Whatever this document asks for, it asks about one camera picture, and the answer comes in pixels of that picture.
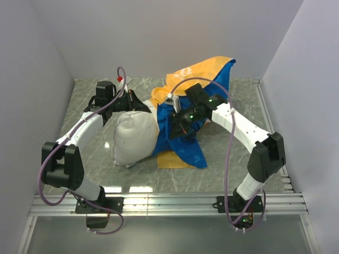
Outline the white pillow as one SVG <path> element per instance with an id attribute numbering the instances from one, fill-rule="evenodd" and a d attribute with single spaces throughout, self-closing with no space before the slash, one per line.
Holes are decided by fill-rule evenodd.
<path id="1" fill-rule="evenodd" d="M 149 113 L 130 111 L 118 117 L 113 135 L 113 159 L 117 166 L 130 167 L 155 149 L 159 134 L 156 107 L 150 100 L 143 103 Z"/>

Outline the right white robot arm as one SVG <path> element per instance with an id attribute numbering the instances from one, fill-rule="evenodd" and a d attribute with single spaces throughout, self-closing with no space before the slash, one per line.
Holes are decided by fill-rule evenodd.
<path id="1" fill-rule="evenodd" d="M 200 84 L 188 88 L 185 93 L 191 103 L 186 109 L 180 108 L 178 96 L 173 93 L 166 96 L 165 102 L 174 107 L 169 138 L 184 137 L 192 130 L 193 124 L 209 119 L 240 141 L 250 152 L 248 173 L 234 190 L 231 204 L 235 210 L 246 211 L 252 205 L 251 198 L 286 163 L 282 135 L 259 128 L 231 107 L 223 96 L 208 95 Z"/>

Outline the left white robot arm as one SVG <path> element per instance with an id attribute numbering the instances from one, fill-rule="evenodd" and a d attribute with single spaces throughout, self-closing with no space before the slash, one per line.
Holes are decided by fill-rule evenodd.
<path id="1" fill-rule="evenodd" d="M 104 188 L 85 177 L 81 151 L 113 113 L 129 111 L 151 112 L 150 106 L 142 102 L 132 89 L 117 89 L 110 81 L 96 84 L 95 95 L 79 121 L 62 138 L 46 142 L 42 147 L 38 192 L 47 205 L 53 203 L 43 195 L 43 184 L 66 189 L 66 192 L 88 202 L 88 207 L 95 213 L 105 210 Z"/>

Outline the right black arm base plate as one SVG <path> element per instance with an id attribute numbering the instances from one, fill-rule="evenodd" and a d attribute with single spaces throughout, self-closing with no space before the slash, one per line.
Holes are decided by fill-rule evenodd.
<path id="1" fill-rule="evenodd" d="M 246 212 L 259 213 L 264 209 L 262 198 L 258 195 L 256 195 L 251 202 L 243 200 L 238 195 L 229 195 L 227 201 L 229 213 L 240 213 L 247 204 L 249 204 L 249 206 L 247 207 Z M 225 197 L 217 196 L 212 207 L 217 209 L 218 213 L 225 213 Z"/>

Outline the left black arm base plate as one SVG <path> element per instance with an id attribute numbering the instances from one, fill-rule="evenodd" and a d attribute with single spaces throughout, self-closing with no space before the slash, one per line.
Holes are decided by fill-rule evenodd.
<path id="1" fill-rule="evenodd" d="M 102 202 L 86 201 L 78 199 L 75 207 L 76 214 L 104 214 L 118 212 L 122 213 L 124 198 L 106 197 Z"/>

